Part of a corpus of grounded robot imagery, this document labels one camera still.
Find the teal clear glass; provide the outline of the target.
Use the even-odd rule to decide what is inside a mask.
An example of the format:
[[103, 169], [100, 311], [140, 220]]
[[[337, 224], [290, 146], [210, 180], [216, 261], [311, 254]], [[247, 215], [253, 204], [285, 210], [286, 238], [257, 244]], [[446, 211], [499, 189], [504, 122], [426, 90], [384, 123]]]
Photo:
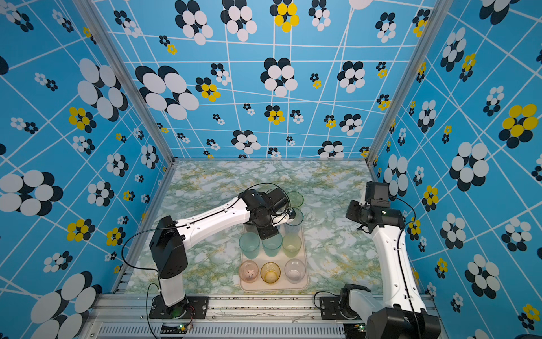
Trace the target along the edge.
[[289, 211], [290, 219], [285, 223], [285, 232], [287, 234], [299, 234], [304, 215], [299, 208], [293, 208]]

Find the frosted light green glass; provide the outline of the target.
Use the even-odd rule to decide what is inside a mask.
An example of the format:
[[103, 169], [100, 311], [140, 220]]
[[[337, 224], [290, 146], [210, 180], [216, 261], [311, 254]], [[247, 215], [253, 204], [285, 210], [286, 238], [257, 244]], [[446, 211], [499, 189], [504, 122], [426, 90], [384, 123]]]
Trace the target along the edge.
[[285, 255], [289, 258], [294, 258], [297, 256], [301, 250], [302, 240], [298, 234], [289, 233], [283, 237], [282, 248]]

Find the green clear glass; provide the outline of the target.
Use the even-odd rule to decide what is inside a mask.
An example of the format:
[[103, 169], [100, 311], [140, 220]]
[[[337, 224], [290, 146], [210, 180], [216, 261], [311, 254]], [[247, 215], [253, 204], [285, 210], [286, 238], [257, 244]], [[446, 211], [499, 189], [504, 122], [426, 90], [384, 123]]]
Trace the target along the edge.
[[292, 208], [300, 208], [304, 203], [304, 197], [301, 193], [293, 191], [287, 193], [290, 206]]

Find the olive clear small glass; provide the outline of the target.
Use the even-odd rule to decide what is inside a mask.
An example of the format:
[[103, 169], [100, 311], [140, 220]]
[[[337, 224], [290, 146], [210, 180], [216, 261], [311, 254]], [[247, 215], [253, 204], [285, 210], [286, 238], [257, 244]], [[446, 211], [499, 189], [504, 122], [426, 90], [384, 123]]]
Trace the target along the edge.
[[278, 282], [281, 276], [281, 269], [278, 264], [274, 262], [267, 262], [262, 265], [261, 279], [268, 285]]

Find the frosted pink glass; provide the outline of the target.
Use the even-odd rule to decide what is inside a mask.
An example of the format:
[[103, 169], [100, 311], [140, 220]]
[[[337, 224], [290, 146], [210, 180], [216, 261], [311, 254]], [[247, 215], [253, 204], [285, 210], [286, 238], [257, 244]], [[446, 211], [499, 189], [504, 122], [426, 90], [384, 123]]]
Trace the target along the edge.
[[245, 283], [254, 283], [260, 274], [258, 264], [254, 261], [244, 261], [239, 267], [239, 277]]

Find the frosted white glass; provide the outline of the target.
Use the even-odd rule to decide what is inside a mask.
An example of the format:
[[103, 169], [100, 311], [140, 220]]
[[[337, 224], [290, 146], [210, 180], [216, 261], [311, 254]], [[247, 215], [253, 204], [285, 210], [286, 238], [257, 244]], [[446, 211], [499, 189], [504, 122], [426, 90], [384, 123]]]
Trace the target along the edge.
[[297, 284], [302, 282], [306, 275], [306, 265], [302, 260], [292, 258], [285, 264], [285, 276], [286, 279], [292, 283]]

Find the dark grey clear glass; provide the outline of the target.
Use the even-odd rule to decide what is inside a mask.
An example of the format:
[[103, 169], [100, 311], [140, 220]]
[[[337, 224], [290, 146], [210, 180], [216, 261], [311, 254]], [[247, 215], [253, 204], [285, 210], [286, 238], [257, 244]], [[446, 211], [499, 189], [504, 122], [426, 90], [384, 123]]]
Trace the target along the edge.
[[244, 230], [247, 233], [258, 234], [257, 227], [255, 225], [244, 224]]

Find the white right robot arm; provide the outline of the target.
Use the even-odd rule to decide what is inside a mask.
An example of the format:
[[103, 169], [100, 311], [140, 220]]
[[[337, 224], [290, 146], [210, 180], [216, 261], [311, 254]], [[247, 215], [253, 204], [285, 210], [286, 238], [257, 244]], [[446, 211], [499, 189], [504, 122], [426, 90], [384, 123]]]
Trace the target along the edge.
[[439, 338], [440, 320], [428, 313], [410, 266], [401, 212], [376, 201], [352, 200], [346, 218], [360, 224], [375, 244], [383, 298], [379, 302], [368, 291], [345, 285], [345, 314], [365, 323], [367, 338]]

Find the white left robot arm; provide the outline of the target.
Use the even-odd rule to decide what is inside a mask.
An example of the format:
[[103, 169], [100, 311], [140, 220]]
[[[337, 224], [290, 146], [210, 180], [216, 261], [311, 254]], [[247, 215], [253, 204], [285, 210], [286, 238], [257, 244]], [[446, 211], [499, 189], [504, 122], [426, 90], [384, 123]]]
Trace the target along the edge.
[[249, 188], [227, 203], [196, 216], [178, 220], [170, 216], [162, 218], [150, 241], [150, 250], [165, 306], [185, 308], [189, 303], [183, 286], [188, 250], [214, 234], [245, 223], [256, 227], [260, 240], [269, 239], [278, 233], [278, 225], [290, 219], [288, 211], [289, 197], [282, 189], [265, 193]]

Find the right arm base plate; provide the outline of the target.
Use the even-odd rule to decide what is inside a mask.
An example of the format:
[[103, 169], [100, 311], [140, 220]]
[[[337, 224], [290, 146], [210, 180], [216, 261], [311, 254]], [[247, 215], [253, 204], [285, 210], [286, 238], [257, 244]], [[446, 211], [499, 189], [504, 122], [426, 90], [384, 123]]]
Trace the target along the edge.
[[347, 320], [340, 307], [340, 298], [324, 296], [318, 298], [320, 317], [323, 320]]

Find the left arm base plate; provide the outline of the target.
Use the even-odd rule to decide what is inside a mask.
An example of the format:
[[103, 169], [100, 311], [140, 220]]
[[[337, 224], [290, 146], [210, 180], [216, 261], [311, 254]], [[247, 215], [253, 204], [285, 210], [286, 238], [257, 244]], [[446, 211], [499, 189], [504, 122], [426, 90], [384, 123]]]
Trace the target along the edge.
[[168, 307], [162, 295], [158, 295], [152, 299], [148, 316], [150, 319], [205, 319], [209, 301], [209, 296], [186, 296]]

